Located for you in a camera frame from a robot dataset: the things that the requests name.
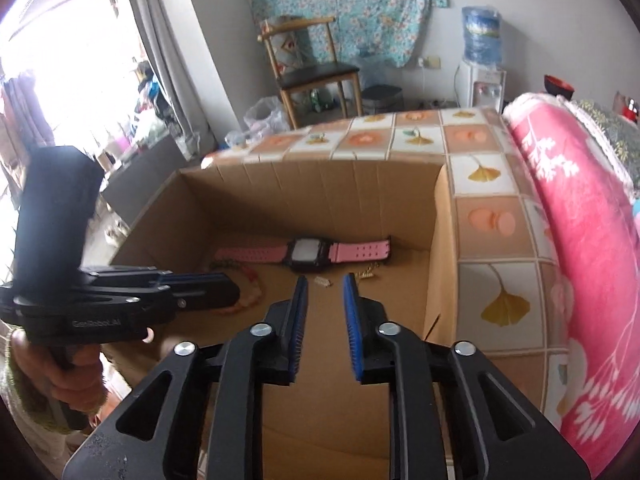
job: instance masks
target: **ceramic tile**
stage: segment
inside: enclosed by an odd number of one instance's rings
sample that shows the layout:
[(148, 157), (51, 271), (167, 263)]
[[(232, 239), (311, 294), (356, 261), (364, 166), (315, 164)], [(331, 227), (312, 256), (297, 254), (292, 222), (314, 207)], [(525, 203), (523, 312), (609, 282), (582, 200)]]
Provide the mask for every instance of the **ceramic tile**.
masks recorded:
[(504, 127), (502, 118), (495, 108), (482, 108), (482, 115), (484, 115), (484, 118), (491, 126)]
[(394, 125), (394, 114), (369, 115), (356, 117), (351, 123), (351, 130), (381, 130)]
[(289, 149), (291, 153), (331, 153), (345, 136), (345, 132), (309, 133)]
[(439, 126), (396, 128), (391, 142), (392, 152), (445, 153)]
[(486, 124), (484, 115), (477, 108), (444, 108), (440, 113), (442, 124)]
[(304, 128), (299, 128), (297, 130), (292, 130), (290, 132), (287, 132), (289, 135), (295, 135), (295, 134), (301, 134), (301, 135), (306, 135), (309, 133), (309, 130), (311, 130), (311, 126), (305, 126)]
[(265, 155), (267, 153), (283, 155), (293, 144), (302, 139), (302, 134), (277, 134), (267, 137), (251, 150), (251, 155)]
[(530, 402), (542, 408), (545, 384), (545, 354), (491, 357), (491, 362)]
[(524, 198), (524, 207), (529, 217), (533, 238), (536, 241), (538, 256), (557, 262), (558, 254), (544, 208), (529, 198)]
[(449, 153), (500, 152), (500, 147), (486, 124), (444, 126)]
[(507, 153), (505, 154), (505, 158), (511, 168), (511, 174), (513, 175), (518, 191), (523, 195), (537, 199), (538, 193), (536, 192), (536, 186), (533, 183), (526, 162), (524, 162), (522, 157), (517, 153)]
[(389, 152), (388, 160), (400, 160), (417, 164), (436, 164), (444, 166), (447, 163), (447, 155), (423, 152)]
[(569, 340), (568, 323), (574, 310), (574, 287), (558, 266), (538, 265), (545, 299), (546, 345), (565, 348)]
[(567, 390), (569, 355), (567, 353), (551, 354), (548, 357), (546, 370), (546, 399), (543, 413), (546, 418), (560, 429), (564, 415), (564, 399)]
[(457, 339), (483, 352), (542, 349), (542, 298), (534, 262), (459, 264)]
[(396, 128), (414, 128), (415, 126), (439, 126), (440, 114), (437, 110), (420, 110), (396, 114)]
[(458, 197), (456, 210), (460, 259), (535, 257), (518, 197)]
[(284, 158), (284, 152), (282, 153), (260, 153), (258, 155), (260, 162), (280, 162)]
[(312, 134), (322, 134), (327, 132), (346, 132), (351, 126), (353, 119), (340, 119), (332, 123), (315, 124), (309, 130)]
[(456, 195), (516, 194), (511, 171), (499, 153), (451, 155)]
[(496, 126), (492, 126), (491, 130), (494, 133), (494, 137), (498, 139), (500, 143), (500, 147), (505, 153), (517, 153), (518, 147), (511, 137), (511, 134), (502, 128), (497, 128)]
[(340, 142), (332, 158), (383, 160), (391, 143), (391, 129), (351, 130)]
[(221, 150), (216, 152), (211, 161), (216, 166), (223, 164), (239, 164), (241, 163), (251, 152), (251, 147), (243, 148), (242, 150)]

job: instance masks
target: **pink blanket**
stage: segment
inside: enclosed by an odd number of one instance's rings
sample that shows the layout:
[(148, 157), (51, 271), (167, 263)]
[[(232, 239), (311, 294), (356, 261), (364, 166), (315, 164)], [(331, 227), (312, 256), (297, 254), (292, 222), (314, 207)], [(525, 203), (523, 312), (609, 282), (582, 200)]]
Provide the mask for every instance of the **pink blanket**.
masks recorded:
[(640, 420), (640, 245), (631, 205), (597, 144), (561, 102), (526, 94), (505, 111), (549, 216), (566, 280), (561, 433), (593, 477)]

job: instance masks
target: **pink watch strap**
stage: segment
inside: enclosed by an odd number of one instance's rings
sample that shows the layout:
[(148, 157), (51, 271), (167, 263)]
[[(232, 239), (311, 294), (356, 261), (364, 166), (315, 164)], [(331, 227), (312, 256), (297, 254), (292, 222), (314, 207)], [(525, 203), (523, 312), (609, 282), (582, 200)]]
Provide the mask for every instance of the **pink watch strap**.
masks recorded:
[(221, 248), (213, 255), (216, 260), (235, 260), (247, 264), (279, 264), (287, 256), (288, 247)]
[(329, 248), (329, 259), (332, 264), (373, 262), (386, 260), (390, 250), (389, 240), (366, 244), (332, 244), (331, 248)]

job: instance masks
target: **chair backrest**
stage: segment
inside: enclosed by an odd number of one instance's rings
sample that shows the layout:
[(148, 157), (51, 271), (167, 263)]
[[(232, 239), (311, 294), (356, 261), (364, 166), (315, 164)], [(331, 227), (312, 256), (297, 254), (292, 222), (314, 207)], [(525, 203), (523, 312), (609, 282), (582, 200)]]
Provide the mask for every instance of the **chair backrest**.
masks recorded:
[(331, 59), (334, 62), (337, 62), (337, 57), (335, 56), (335, 45), (334, 38), (331, 35), (331, 29), (329, 28), (329, 23), (333, 23), (335, 21), (335, 16), (325, 16), (322, 18), (299, 18), (296, 20), (290, 20), (288, 22), (284, 22), (281, 25), (266, 25), (266, 30), (258, 36), (258, 41), (260, 43), (264, 43), (267, 48), (267, 53), (269, 54), (269, 61), (271, 62), (271, 69), (273, 70), (273, 74), (276, 76), (276, 79), (280, 78), (280, 71), (278, 70), (278, 62), (276, 61), (276, 55), (273, 51), (273, 45), (271, 44), (271, 38), (273, 36), (277, 36), (278, 34), (284, 34), (285, 32), (293, 32), (296, 30), (302, 30), (303, 28), (313, 27), (314, 25), (324, 25), (326, 30), (326, 36), (329, 43), (329, 53), (331, 54)]

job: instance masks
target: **watch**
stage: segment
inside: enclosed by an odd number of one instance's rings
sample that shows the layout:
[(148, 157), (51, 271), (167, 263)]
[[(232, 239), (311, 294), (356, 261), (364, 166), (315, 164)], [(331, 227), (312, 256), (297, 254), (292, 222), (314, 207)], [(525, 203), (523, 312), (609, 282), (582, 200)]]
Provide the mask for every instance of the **watch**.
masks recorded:
[(296, 272), (320, 272), (331, 264), (386, 260), (390, 253), (389, 239), (341, 244), (325, 238), (296, 238), (275, 247), (221, 248), (214, 258), (248, 264), (284, 264)]

